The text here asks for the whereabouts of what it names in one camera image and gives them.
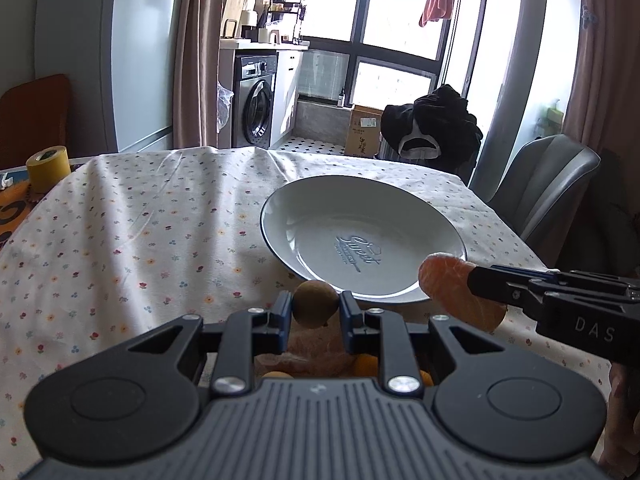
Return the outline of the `person's right hand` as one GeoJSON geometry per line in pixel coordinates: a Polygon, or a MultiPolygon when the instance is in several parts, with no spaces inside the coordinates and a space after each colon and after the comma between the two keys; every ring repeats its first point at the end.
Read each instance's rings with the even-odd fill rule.
{"type": "Polygon", "coordinates": [[[639,414],[627,406],[627,372],[620,364],[610,368],[611,392],[600,467],[613,479],[628,479],[639,466],[639,414]]]}

